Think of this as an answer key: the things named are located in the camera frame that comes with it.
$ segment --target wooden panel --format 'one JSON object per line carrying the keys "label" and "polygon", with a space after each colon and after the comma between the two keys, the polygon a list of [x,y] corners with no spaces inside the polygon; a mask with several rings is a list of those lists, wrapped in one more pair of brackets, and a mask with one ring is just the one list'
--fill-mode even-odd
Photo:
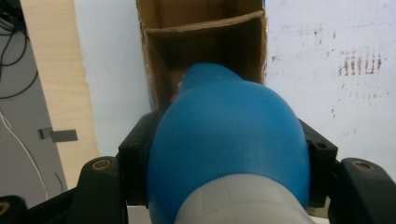
{"label": "wooden panel", "polygon": [[77,130],[76,142],[57,144],[71,189],[83,164],[98,157],[73,0],[22,0],[21,4],[53,130]]}

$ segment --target open cardboard box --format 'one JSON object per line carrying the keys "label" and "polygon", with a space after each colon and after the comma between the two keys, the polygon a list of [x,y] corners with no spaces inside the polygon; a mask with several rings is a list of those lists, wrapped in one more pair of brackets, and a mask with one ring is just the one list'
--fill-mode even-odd
{"label": "open cardboard box", "polygon": [[262,0],[136,0],[151,101],[165,108],[194,63],[219,63],[264,82]]}

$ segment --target cardboard flap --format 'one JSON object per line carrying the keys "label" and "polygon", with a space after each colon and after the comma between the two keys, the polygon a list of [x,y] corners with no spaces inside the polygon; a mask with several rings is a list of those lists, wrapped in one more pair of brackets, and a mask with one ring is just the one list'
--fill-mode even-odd
{"label": "cardboard flap", "polygon": [[263,17],[264,11],[259,10],[247,15],[233,17],[230,19],[223,19],[218,21],[206,21],[206,22],[198,22],[189,25],[183,25],[178,27],[169,27],[163,29],[146,29],[144,32],[147,35],[152,37],[160,37],[160,38],[174,38],[178,37],[180,33],[184,33],[186,35],[199,35],[202,32],[204,33],[212,33],[212,32],[221,32],[226,29],[233,29],[232,26],[240,26],[246,21],[250,21],[255,18]]}

